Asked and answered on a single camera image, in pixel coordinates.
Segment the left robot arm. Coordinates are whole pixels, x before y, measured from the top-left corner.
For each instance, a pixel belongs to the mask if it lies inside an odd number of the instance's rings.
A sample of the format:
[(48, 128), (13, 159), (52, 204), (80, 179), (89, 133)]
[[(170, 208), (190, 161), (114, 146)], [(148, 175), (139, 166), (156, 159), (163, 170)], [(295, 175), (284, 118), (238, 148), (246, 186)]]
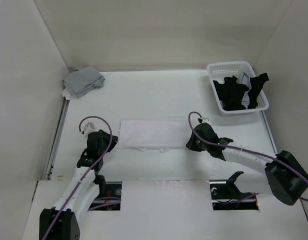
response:
[(52, 208), (45, 208), (39, 216), (40, 240), (79, 240), (80, 225), (94, 199), (106, 195), (106, 180), (99, 172), (103, 157), (117, 144), (118, 137), (99, 131), (84, 131), (87, 138), (74, 176)]

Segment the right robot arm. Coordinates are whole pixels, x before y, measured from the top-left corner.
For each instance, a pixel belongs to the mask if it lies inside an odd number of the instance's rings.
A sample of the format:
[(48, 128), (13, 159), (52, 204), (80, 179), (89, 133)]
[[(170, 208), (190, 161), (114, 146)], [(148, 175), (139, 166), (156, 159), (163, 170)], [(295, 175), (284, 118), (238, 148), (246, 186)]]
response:
[(233, 139), (218, 137), (206, 122), (191, 128), (191, 136), (186, 144), (188, 150), (208, 152), (215, 159), (242, 165), (265, 177), (264, 183), (251, 183), (251, 189), (237, 180), (244, 173), (242, 170), (235, 171), (227, 179), (213, 180), (210, 191), (214, 201), (224, 205), (239, 205), (258, 194), (269, 194), (281, 203), (293, 206), (302, 198), (308, 188), (308, 174), (290, 152), (268, 155), (232, 143)]

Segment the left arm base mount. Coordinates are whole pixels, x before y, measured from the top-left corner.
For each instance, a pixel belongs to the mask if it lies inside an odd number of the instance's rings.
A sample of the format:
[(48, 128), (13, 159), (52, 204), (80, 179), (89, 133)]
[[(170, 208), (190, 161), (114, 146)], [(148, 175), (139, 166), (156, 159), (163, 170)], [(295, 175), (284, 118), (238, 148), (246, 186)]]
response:
[(122, 198), (122, 182), (114, 181), (114, 182), (106, 182), (105, 187), (100, 191), (99, 195), (92, 202), (91, 208), (106, 205), (111, 203), (111, 205), (102, 206), (96, 208), (96, 211), (119, 211), (121, 209), (120, 202)]

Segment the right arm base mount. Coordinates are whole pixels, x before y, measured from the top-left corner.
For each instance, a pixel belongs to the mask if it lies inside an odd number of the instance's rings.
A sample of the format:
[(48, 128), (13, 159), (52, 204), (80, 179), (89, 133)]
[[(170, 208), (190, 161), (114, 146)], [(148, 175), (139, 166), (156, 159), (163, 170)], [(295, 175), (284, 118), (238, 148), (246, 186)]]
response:
[(243, 171), (237, 171), (228, 179), (209, 182), (212, 208), (214, 211), (259, 210), (257, 193), (242, 192), (235, 182)]

